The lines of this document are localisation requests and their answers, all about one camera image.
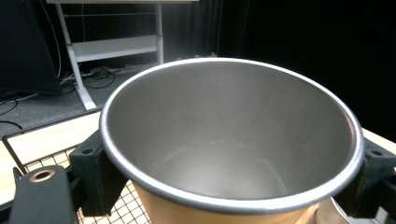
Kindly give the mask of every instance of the wire rack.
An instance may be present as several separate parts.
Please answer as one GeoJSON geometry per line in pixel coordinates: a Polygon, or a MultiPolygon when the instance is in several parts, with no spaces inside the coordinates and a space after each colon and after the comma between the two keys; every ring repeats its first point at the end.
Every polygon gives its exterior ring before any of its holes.
{"type": "MultiPolygon", "coordinates": [[[[70,164],[69,154],[77,146],[63,149],[55,152],[46,157],[30,161],[24,164],[28,172],[48,166],[48,165],[61,165],[66,167],[70,164]]],[[[125,188],[122,190],[120,198],[117,200],[111,209],[111,215],[105,217],[84,217],[81,209],[77,212],[78,223],[91,224],[91,223],[131,223],[131,224],[150,224],[149,216],[146,213],[142,202],[134,189],[134,184],[129,180],[125,188]]]]}

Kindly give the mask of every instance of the black bracket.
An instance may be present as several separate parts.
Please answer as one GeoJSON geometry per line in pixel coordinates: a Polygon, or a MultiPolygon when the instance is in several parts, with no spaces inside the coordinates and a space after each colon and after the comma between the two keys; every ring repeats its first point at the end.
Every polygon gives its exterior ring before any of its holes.
{"type": "Polygon", "coordinates": [[[69,157],[66,169],[46,166],[24,176],[14,170],[17,191],[9,223],[76,223],[80,207],[85,217],[111,214],[127,178],[107,157],[99,132],[69,157]]]}
{"type": "Polygon", "coordinates": [[[396,218],[396,156],[364,140],[364,162],[359,174],[334,199],[352,217],[373,218],[381,206],[396,218]]]}

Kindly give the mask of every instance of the black cable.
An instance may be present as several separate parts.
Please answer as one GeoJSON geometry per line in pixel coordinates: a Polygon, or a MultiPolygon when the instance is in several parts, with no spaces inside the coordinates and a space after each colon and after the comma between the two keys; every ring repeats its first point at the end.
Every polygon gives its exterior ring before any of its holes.
{"type": "Polygon", "coordinates": [[[58,76],[57,76],[57,78],[59,78],[59,76],[61,75],[61,70],[62,70],[62,58],[61,58],[61,51],[59,50],[58,38],[56,37],[55,29],[53,28],[52,22],[51,22],[51,20],[50,20],[50,16],[49,16],[49,14],[47,13],[47,10],[46,10],[46,8],[44,7],[44,4],[43,4],[43,1],[42,1],[42,0],[40,0],[40,4],[41,4],[41,7],[42,7],[43,10],[44,10],[44,13],[45,13],[46,16],[47,16],[47,20],[48,20],[48,22],[49,22],[50,28],[52,29],[52,34],[53,34],[53,37],[54,37],[54,39],[55,39],[56,48],[57,48],[57,50],[58,50],[59,69],[58,69],[58,76]]]}
{"type": "Polygon", "coordinates": [[[22,101],[22,100],[30,99],[30,98],[35,97],[37,95],[39,95],[39,93],[33,93],[33,94],[27,95],[27,96],[9,97],[9,99],[7,99],[7,100],[5,99],[4,101],[0,102],[0,105],[7,104],[7,103],[9,103],[11,101],[19,102],[19,101],[22,101]]]}
{"type": "MultiPolygon", "coordinates": [[[[151,68],[152,65],[154,65],[154,64],[155,63],[148,63],[147,69],[151,68]]],[[[145,64],[141,64],[138,67],[133,67],[133,68],[122,68],[122,69],[119,69],[116,72],[119,73],[119,72],[124,72],[124,71],[128,71],[128,70],[134,70],[134,71],[131,71],[131,72],[128,72],[128,73],[122,73],[122,74],[115,74],[115,75],[117,77],[128,77],[130,75],[136,75],[136,74],[142,72],[144,70],[143,69],[144,67],[146,67],[145,64]]]]}
{"type": "Polygon", "coordinates": [[[75,86],[76,81],[75,80],[67,80],[66,82],[62,83],[61,88],[64,87],[71,87],[71,86],[75,86]]]}
{"type": "Polygon", "coordinates": [[[6,103],[8,103],[8,102],[11,102],[11,101],[14,101],[14,102],[15,102],[15,105],[14,105],[12,108],[10,108],[8,111],[1,113],[0,116],[5,115],[6,113],[8,113],[9,111],[15,109],[15,107],[18,106],[18,101],[17,101],[17,100],[10,100],[10,101],[4,102],[4,103],[2,103],[2,104],[0,104],[0,105],[4,105],[4,104],[6,104],[6,103]]]}
{"type": "Polygon", "coordinates": [[[89,78],[93,78],[93,79],[99,80],[99,79],[104,79],[104,78],[107,78],[107,77],[110,77],[110,76],[112,77],[112,79],[111,79],[110,83],[106,84],[105,86],[94,87],[94,86],[87,85],[85,83],[84,83],[84,86],[88,87],[88,88],[92,88],[92,89],[97,89],[97,90],[106,88],[106,87],[110,86],[111,84],[113,84],[113,82],[116,80],[116,75],[113,72],[111,72],[108,69],[106,69],[106,68],[104,68],[104,71],[95,72],[92,75],[90,75],[89,77],[85,77],[84,78],[84,80],[89,79],[89,78]]]}
{"type": "Polygon", "coordinates": [[[76,90],[76,88],[75,88],[75,86],[73,85],[73,86],[72,86],[72,90],[71,90],[71,91],[62,92],[62,94],[61,94],[61,95],[67,95],[67,94],[69,94],[69,93],[71,93],[71,92],[73,92],[73,91],[75,91],[75,90],[76,90]]]}
{"type": "Polygon", "coordinates": [[[0,120],[0,123],[7,123],[17,126],[19,129],[23,129],[21,125],[17,124],[16,122],[8,121],[8,120],[0,120]]]}

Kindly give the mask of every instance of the stainless steel pot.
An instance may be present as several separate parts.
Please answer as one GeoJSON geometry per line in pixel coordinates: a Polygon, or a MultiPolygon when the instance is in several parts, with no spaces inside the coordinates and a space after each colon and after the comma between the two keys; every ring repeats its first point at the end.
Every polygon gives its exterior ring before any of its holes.
{"type": "Polygon", "coordinates": [[[266,63],[194,59],[130,78],[110,96],[106,153],[153,223],[295,223],[345,187],[361,127],[318,83],[266,63]]]}

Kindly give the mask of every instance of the white desk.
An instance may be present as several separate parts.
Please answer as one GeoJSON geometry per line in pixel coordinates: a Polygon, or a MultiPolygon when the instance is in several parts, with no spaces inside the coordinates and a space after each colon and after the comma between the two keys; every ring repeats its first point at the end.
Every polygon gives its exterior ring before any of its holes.
{"type": "Polygon", "coordinates": [[[47,0],[55,4],[66,41],[67,53],[76,77],[76,90],[87,110],[96,108],[82,82],[78,63],[157,51],[157,63],[163,63],[162,3],[189,3],[198,0],[47,0]],[[155,4],[156,35],[72,43],[61,4],[155,4]]]}

